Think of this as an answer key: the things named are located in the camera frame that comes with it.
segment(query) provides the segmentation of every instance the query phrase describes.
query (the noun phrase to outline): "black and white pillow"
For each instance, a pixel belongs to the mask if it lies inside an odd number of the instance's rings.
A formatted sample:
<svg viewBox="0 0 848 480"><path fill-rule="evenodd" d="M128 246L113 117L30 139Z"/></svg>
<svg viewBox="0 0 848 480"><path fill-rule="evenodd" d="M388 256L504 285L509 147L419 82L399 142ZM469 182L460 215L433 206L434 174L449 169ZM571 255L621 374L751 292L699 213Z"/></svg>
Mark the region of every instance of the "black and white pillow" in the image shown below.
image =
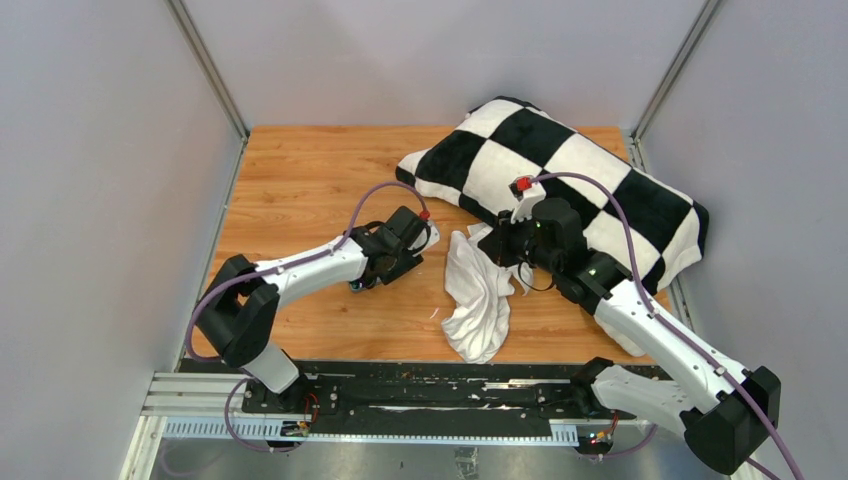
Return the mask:
<svg viewBox="0 0 848 480"><path fill-rule="evenodd" d="M395 173L422 195L458 205L492 225L498 212L515 207L509 184L517 177L563 171L590 176L613 192L630 223L643 283L652 293L702 258L704 207L514 98L497 97L472 110L436 146L407 155ZM621 221L600 190L571 178L541 183L547 196L564 198L580 214L590 247L629 267Z"/></svg>

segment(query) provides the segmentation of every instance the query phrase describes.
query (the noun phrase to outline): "white wall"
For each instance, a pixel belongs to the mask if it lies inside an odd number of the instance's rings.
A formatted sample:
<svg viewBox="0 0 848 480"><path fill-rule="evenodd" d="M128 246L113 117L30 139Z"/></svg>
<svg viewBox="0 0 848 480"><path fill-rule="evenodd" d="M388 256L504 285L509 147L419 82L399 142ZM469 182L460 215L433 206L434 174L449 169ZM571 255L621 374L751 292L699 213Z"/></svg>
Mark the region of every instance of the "white wall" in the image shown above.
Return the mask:
<svg viewBox="0 0 848 480"><path fill-rule="evenodd" d="M848 473L848 4L726 2L645 141L712 213L684 272L696 328L783 381L810 479ZM761 460L791 478L770 444Z"/></svg>
<svg viewBox="0 0 848 480"><path fill-rule="evenodd" d="M0 4L0 478L114 479L240 147L162 1Z"/></svg>
<svg viewBox="0 0 848 480"><path fill-rule="evenodd" d="M456 124L495 95L633 127L701 0L188 0L245 120Z"/></svg>

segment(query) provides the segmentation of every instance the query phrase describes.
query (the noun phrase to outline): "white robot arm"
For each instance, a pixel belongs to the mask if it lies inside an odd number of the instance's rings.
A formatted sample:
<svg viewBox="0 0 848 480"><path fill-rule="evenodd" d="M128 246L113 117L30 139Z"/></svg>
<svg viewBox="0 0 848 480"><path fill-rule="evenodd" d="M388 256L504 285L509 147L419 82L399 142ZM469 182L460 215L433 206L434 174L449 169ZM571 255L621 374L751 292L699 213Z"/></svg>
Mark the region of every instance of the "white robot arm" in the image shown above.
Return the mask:
<svg viewBox="0 0 848 480"><path fill-rule="evenodd" d="M438 241L432 220L400 207L385 223L357 227L349 239L339 236L290 257L250 263L237 255L224 263L209 291L246 272L265 273L227 289L200 312L197 326L224 363L281 393L300 372L271 341L277 310L337 283L348 283L356 292L388 284L421 263L420 254ZM239 295L246 297L243 305Z"/></svg>
<svg viewBox="0 0 848 480"><path fill-rule="evenodd" d="M480 248L498 265L526 262L551 273L566 299L627 337L673 379L650 380L596 358L572 379L585 391L584 411L636 415L684 437L714 470L735 472L770 433L736 387L741 385L753 397L774 427L778 378L765 367L749 371L640 293L630 270L588 247L580 217L568 202L546 199L542 187L527 178L511 189L518 206L499 214Z"/></svg>

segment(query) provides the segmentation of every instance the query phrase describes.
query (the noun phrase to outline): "wooden floor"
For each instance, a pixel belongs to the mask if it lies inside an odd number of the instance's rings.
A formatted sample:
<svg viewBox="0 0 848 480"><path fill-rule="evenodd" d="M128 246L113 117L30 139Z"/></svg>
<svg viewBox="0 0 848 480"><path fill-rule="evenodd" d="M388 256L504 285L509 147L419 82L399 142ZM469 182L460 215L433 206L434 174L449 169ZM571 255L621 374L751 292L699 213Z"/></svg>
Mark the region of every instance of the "wooden floor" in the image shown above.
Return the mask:
<svg viewBox="0 0 848 480"><path fill-rule="evenodd" d="M433 146L451 129L256 127L210 279L237 253L253 261L274 259L335 238L369 187L394 180L404 155ZM617 128L580 131L626 158ZM416 209L409 192L383 189L366 203L357 224L385 220L401 204ZM424 253L424 263L389 286L353 294L347 285L337 285L292 303L277 314L273 340L300 359L462 361L440 326L455 307L444 290L445 255L450 232L479 221L440 200L429 200L428 207L442 241ZM550 278L543 275L537 275L540 285ZM660 297L667 304L665 295ZM514 295L509 303L509 336L495 362L583 363L603 356L652 363L624 352L556 290ZM194 342L200 353L214 353L199 332Z"/></svg>

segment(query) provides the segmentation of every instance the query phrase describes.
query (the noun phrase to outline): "metal corner post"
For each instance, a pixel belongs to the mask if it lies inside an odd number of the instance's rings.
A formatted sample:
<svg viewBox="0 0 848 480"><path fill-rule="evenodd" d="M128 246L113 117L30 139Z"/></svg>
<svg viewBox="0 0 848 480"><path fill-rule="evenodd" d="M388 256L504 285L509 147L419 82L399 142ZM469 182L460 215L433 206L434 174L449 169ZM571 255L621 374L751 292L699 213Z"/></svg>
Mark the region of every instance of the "metal corner post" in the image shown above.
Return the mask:
<svg viewBox="0 0 848 480"><path fill-rule="evenodd" d="M236 133L238 133L238 135L242 138L242 142L247 142L250 130L247 128L247 124L245 124L244 119L239 113L229 90L227 90L226 85L224 85L224 81L221 79L221 75L215 67L215 62L212 61L212 57L209 55L209 51L206 49L206 45L200 37L200 32L198 32L197 27L194 25L194 21L191 19L191 15L185 6L185 2L183 0L164 1L168 6L168 9L171 11L171 14L174 16L174 21L177 23L177 26L180 27L180 31L183 33L186 43L188 43L194 57L197 59L200 69L203 70L203 74L206 75L206 79L209 81L209 85L215 92L215 96L218 97L218 101L221 102L221 108L224 109L227 119L229 119L230 124L233 126Z"/></svg>
<svg viewBox="0 0 848 480"><path fill-rule="evenodd" d="M698 43L701 41L701 38L703 38L704 33L707 31L707 28L710 26L710 23L713 18L715 18L719 7L721 7L723 3L724 0L706 0L704 5L701 7L701 11L698 12L698 16L695 18L695 22L689 29L689 33L686 34L686 38L680 45L680 49L677 51L677 54L675 54L674 60L672 60L671 65L669 65L668 70L666 70L665 75L663 75L660 84L657 86L654 95L651 97L651 101L648 102L648 106L645 108L645 111L642 112L639 122L633 129L632 137L637 147L641 143L642 138L644 138L645 133L651 126L651 123L654 121L660 106L668 97L672 87L674 87L677 78L680 76L680 72L683 71L683 68L692 56L692 52L698 46Z"/></svg>

